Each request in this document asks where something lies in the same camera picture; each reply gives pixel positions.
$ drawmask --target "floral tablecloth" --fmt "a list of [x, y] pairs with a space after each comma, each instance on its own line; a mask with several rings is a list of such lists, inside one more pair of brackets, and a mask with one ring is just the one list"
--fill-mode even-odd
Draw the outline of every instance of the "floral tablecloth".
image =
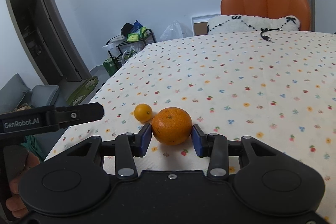
[[[74, 126], [48, 158], [93, 136], [113, 140], [137, 133], [137, 104], [154, 112], [186, 110], [205, 133], [229, 140], [251, 135], [315, 168], [326, 192], [318, 213], [336, 222], [336, 36], [314, 32], [258, 32], [190, 37], [146, 46], [100, 89], [101, 121]], [[191, 140], [166, 146], [152, 138], [141, 170], [206, 170]], [[104, 169], [115, 173], [114, 158]], [[230, 172], [239, 170], [230, 159]]]

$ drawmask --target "green floor mat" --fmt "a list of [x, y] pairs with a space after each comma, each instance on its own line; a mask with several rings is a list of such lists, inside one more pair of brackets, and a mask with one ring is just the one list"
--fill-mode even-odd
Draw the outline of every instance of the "green floor mat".
[[70, 106], [80, 104], [96, 87], [98, 77], [93, 76], [80, 85], [68, 98], [67, 103]]

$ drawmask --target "gray sofa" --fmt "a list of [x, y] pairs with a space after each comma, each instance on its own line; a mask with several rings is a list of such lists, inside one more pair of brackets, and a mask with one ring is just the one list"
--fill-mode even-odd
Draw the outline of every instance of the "gray sofa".
[[[67, 106], [57, 85], [37, 85], [30, 90], [20, 75], [16, 74], [0, 90], [0, 114], [12, 112], [24, 103], [34, 108], [48, 105]], [[45, 155], [49, 154], [64, 131], [65, 129], [61, 129], [57, 132], [35, 135], [35, 139]]]

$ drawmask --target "large orange fruit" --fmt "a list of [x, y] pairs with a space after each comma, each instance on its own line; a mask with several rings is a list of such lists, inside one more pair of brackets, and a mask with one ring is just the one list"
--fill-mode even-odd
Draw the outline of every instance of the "large orange fruit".
[[139, 122], [147, 122], [153, 117], [152, 109], [149, 105], [139, 104], [134, 109], [134, 118]]
[[152, 120], [155, 139], [167, 145], [183, 143], [189, 138], [192, 126], [189, 114], [178, 107], [165, 108]]

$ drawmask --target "blue package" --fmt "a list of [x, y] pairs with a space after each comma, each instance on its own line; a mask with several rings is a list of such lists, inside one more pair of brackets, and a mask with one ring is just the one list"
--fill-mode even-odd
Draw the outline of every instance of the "blue package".
[[138, 21], [134, 23], [133, 28], [129, 31], [129, 33], [135, 33], [137, 30], [139, 30], [141, 27], [143, 27]]

